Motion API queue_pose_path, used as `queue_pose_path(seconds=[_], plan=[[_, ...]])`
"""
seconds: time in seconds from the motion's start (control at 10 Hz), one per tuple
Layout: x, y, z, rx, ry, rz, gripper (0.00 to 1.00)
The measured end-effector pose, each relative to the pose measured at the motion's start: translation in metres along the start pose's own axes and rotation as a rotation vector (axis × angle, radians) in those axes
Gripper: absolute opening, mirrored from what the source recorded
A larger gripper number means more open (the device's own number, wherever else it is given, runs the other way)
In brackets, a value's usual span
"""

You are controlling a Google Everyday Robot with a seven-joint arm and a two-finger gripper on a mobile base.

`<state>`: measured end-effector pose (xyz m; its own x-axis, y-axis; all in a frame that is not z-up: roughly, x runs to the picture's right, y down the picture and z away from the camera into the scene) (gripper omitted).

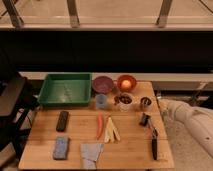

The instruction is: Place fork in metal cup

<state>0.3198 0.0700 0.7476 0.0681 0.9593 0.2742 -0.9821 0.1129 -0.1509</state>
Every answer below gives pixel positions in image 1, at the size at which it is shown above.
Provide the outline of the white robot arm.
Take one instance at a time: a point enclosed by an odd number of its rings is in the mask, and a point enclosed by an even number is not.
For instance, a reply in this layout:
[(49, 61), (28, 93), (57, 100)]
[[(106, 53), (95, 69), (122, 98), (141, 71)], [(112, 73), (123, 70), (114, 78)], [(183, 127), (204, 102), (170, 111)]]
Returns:
[(160, 99), (160, 110), (182, 123), (189, 134), (213, 158), (213, 109), (191, 106), (184, 101)]

